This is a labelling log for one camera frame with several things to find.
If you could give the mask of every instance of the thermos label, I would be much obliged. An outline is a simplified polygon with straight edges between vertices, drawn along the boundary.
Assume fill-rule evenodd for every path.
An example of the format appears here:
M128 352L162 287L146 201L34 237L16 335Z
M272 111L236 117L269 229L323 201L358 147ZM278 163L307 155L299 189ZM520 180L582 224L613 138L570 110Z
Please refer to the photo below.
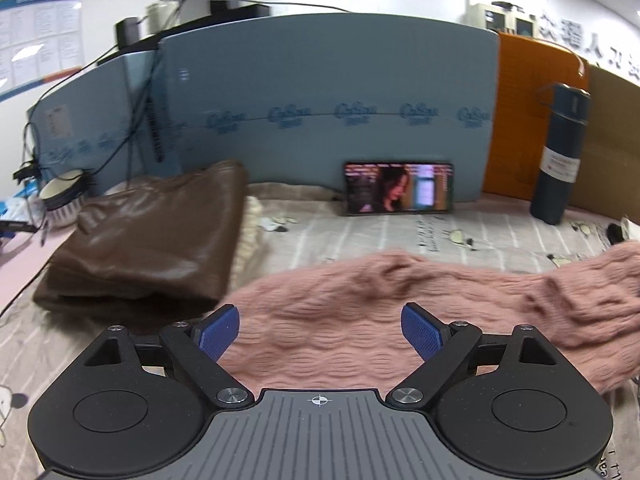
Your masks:
M564 156L545 146L540 162L540 170L549 176L573 184L578 177L580 159Z

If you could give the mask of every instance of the blue gripper pad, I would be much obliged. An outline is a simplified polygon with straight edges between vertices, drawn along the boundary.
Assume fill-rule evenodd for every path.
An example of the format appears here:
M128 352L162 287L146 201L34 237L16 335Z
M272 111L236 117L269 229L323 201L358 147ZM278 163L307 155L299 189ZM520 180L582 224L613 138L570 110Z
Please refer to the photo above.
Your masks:
M239 330L240 313L236 307L233 307L202 330L198 347L217 362L229 345L236 340Z
M424 361L433 357L442 348L440 331L407 305L402 309L400 326L404 338Z

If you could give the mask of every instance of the metal screw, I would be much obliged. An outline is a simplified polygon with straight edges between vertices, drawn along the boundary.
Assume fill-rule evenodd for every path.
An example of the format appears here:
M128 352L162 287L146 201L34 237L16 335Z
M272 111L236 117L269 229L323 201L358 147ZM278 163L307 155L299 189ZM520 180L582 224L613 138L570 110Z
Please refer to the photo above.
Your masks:
M225 388L218 392L218 400L225 404L237 404L238 402L244 402L249 397L249 394L242 388Z
M415 404L422 400L422 392L415 388L398 388L391 395L400 404Z

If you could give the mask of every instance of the phone screen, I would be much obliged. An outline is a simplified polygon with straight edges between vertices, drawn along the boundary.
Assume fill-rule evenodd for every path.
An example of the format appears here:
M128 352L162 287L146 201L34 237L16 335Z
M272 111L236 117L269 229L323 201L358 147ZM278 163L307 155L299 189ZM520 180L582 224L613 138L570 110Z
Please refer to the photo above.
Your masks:
M438 213L451 210L453 166L446 162L348 162L347 213Z

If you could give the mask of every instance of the light blue headboard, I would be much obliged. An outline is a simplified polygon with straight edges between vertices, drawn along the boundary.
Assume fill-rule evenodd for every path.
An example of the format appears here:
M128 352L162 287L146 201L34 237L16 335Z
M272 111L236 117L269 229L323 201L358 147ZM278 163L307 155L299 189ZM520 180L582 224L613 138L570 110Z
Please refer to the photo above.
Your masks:
M132 124L138 122L131 175L173 176L182 172L171 146L167 121L163 125L147 113L140 121L140 114L132 120L132 107L148 81L154 56L153 52L138 52L117 57L78 76L36 106L32 121L36 151L41 165L47 168L45 180L69 170L97 170L127 139ZM158 102L163 88L163 84L152 88ZM128 146L124 146L92 179L94 194L126 179L128 155Z
M450 160L477 199L492 135L498 36L386 14L225 23L161 43L185 171L235 158L252 182L343 189L358 160Z

